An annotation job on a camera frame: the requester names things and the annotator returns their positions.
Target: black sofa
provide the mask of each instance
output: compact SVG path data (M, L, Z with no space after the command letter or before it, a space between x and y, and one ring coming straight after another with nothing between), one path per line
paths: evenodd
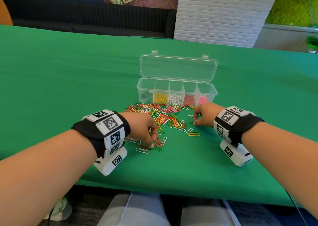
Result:
M173 38L176 10L73 0L3 0L15 26Z

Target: green table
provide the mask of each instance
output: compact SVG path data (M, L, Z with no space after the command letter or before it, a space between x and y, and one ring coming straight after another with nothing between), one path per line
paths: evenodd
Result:
M0 26L0 159L70 129L83 115L104 108L123 111L137 102L139 56L151 50L209 54L219 61L216 103L253 111L318 141L317 55ZM190 121L188 113L180 115ZM199 130L200 137L188 137L166 128L162 153L145 155L127 143L128 156L113 173L104 177L91 167L78 184L291 204L257 160L236 167L221 151L220 137L211 128Z

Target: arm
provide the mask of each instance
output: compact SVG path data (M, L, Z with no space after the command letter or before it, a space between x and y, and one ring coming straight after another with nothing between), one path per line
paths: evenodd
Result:
M199 105L194 111L193 124L213 127L222 109L214 103ZM242 142L284 189L318 218L318 143L265 122L243 133Z
M153 148L155 121L147 114L121 115L130 135ZM96 159L91 142L69 130L0 161L1 226L37 225Z

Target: clear plastic organizer box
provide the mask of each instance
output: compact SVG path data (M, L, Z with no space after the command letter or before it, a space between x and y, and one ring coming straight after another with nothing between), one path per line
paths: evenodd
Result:
M217 70L217 60L162 56L158 51L140 56L137 88L141 103L197 106L212 102L217 90L209 82Z

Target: box lid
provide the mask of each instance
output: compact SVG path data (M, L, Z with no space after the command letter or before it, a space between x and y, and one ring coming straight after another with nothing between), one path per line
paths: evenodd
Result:
M217 70L217 60L159 55L158 51L140 56L140 74L146 78L210 82Z

